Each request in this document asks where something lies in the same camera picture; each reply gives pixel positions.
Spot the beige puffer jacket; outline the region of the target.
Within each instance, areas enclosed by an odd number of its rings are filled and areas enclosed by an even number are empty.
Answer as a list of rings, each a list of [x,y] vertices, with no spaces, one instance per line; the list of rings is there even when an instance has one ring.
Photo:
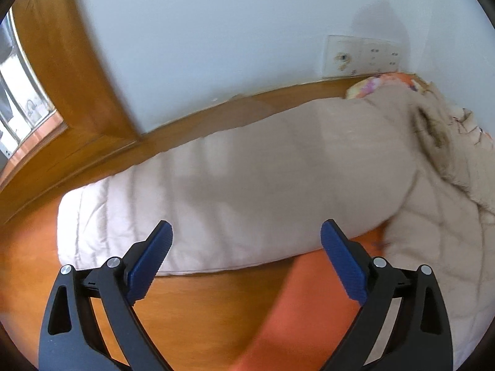
[[[383,225],[394,266],[433,267],[466,361],[494,317],[494,141],[434,86],[313,100],[74,189],[58,257],[98,267],[166,220],[160,275],[241,269],[317,249],[329,218],[350,237]]]

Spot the orange floral cloth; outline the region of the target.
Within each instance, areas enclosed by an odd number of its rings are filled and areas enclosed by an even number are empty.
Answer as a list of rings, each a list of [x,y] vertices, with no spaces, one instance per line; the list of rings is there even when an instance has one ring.
[[[232,370],[318,370],[359,311],[320,249],[295,260],[273,307]]]

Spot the wooden door frame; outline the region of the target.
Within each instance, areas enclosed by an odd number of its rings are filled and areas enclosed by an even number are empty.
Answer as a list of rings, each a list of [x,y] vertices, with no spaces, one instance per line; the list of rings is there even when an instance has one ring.
[[[63,122],[1,178],[1,221],[140,138],[107,78],[75,0],[16,0],[21,45]]]

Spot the white wall socket panel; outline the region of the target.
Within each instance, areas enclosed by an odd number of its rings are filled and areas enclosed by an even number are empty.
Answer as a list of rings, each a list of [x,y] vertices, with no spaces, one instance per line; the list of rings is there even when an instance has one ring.
[[[401,45],[388,40],[329,35],[322,77],[331,79],[395,72],[402,50]]]

